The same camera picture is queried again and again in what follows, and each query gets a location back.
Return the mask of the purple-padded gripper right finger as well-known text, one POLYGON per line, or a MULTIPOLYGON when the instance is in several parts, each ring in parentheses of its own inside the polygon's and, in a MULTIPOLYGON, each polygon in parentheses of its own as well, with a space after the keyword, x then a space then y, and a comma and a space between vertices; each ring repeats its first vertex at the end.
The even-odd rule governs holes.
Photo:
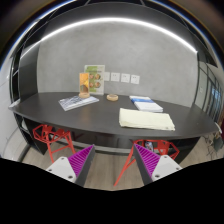
POLYGON ((158 155, 137 144, 134 145, 133 154, 145 185, 182 169, 170 156, 158 155))

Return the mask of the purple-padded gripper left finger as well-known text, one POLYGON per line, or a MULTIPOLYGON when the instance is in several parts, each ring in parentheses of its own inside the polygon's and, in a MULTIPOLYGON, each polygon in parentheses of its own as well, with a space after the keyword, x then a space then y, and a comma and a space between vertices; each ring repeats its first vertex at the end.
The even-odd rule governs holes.
POLYGON ((47 171, 83 187, 95 156, 95 146, 84 148, 70 157, 60 157, 47 171))

